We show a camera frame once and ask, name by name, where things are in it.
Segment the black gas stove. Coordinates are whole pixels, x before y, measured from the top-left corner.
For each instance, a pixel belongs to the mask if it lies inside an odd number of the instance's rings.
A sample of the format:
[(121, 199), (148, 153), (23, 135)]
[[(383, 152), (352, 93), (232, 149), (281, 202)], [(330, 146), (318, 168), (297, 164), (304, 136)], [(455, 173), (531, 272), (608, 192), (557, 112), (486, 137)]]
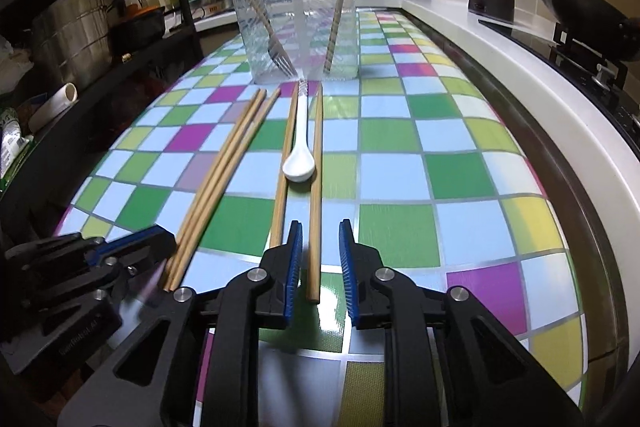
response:
[(600, 110), (624, 141), (639, 155), (639, 104), (624, 91), (628, 69), (611, 62), (559, 29), (552, 39), (525, 27), (481, 18), (480, 24), (498, 32), (547, 63)]

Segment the white striped spoon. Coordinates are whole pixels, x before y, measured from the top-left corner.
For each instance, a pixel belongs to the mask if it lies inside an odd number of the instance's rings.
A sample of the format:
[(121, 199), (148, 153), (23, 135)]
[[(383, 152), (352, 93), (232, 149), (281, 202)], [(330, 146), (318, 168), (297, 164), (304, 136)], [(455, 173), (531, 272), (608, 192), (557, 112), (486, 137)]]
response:
[(302, 183), (314, 174), (316, 162), (308, 145), (307, 131), (308, 82), (305, 79), (299, 79), (294, 144), (282, 167), (282, 172), (288, 181)]

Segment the stainless steel stock pot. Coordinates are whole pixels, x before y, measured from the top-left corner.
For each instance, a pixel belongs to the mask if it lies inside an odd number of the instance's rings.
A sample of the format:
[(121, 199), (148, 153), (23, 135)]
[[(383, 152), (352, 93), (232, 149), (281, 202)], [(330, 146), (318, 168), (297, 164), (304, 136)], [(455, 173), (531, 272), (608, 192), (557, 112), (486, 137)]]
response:
[(81, 91), (112, 62), (104, 0), (56, 0), (34, 20), (34, 57), (56, 82)]

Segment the clear plastic container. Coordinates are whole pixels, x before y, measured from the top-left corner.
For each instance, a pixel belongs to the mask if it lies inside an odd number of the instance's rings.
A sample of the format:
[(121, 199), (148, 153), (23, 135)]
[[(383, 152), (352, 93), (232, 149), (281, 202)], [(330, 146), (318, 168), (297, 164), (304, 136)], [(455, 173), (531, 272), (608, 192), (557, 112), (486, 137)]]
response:
[(336, 0), (262, 0), (270, 23), (298, 77), (288, 79), (268, 54), (268, 35), (245, 0), (232, 0), (241, 38), (258, 84), (295, 81), (352, 80), (358, 76), (359, 38), (355, 0), (344, 0), (331, 72), (323, 74)]

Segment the grey handled fork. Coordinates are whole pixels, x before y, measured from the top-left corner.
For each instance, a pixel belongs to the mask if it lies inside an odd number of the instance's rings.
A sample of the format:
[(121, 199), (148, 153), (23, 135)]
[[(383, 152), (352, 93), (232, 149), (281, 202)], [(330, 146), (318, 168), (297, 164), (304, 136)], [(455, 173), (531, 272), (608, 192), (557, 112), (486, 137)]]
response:
[(288, 57), (288, 52), (285, 51), (281, 41), (277, 37), (276, 32), (273, 30), (270, 23), (270, 18), (262, 0), (246, 0), (255, 11), (258, 20), (265, 27), (268, 35), (268, 54), (274, 65), (283, 72), (288, 79), (296, 79), (298, 77), (296, 69)]

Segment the black shelving rack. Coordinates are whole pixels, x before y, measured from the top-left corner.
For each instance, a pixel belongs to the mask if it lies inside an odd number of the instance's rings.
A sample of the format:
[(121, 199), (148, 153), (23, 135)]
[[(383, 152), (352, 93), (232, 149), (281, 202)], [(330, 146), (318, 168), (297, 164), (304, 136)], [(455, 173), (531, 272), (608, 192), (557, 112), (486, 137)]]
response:
[(1, 0), (26, 60), (1, 105), (26, 146), (1, 187), (1, 245), (51, 236), (119, 135), (203, 57), (189, 0)]

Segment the white paper roll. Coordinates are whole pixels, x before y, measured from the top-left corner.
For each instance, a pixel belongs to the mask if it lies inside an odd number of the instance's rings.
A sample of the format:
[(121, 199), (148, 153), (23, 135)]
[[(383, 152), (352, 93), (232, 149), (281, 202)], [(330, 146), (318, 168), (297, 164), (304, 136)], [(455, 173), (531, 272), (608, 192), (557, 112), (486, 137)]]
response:
[(54, 118), (60, 116), (62, 113), (73, 106), (78, 98), (77, 88), (71, 83), (65, 83), (64, 86), (54, 95), (49, 98), (47, 102), (44, 102), (30, 117), (28, 127), (30, 132), (36, 133), (46, 124), (49, 124)]

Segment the checkered table cover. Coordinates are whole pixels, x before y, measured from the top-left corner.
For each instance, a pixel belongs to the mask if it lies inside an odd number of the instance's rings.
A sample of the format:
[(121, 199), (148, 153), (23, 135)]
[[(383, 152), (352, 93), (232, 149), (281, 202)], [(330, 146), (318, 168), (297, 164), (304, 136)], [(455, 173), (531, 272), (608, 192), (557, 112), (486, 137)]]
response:
[[(585, 315), (558, 218), (521, 141), (449, 53), (405, 15), (358, 16), (360, 72), (321, 88), (321, 297), (260, 335), (264, 426), (378, 426), (380, 331), (347, 315), (338, 227), (418, 285), (469, 288), (574, 399)], [(119, 133), (82, 182), (62, 234), (177, 232), (215, 155), (256, 91), (240, 39), (182, 76)]]

